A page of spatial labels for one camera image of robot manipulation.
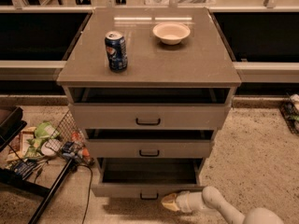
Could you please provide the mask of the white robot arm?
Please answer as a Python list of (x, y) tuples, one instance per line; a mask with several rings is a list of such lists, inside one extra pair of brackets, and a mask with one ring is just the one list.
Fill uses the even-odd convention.
[(212, 186), (204, 187), (202, 191), (186, 190), (168, 194), (162, 198), (162, 205), (174, 212), (219, 213), (227, 224), (284, 224), (277, 214), (262, 207), (253, 208), (247, 214), (242, 214), (224, 199), (218, 189)]

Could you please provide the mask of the yellow-tipped gripper finger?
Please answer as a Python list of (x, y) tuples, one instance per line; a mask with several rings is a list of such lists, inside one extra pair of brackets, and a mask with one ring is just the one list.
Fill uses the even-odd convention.
[(161, 200), (161, 204), (164, 208), (177, 212), (179, 210), (178, 205), (176, 204), (176, 198), (177, 198), (176, 193), (171, 193), (166, 196), (164, 196)]

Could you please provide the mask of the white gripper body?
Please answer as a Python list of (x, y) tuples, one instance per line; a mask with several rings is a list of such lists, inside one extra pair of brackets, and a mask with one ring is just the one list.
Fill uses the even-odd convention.
[(188, 191), (182, 191), (176, 198), (178, 209), (183, 213), (190, 213), (192, 211), (189, 205), (189, 195), (190, 193)]

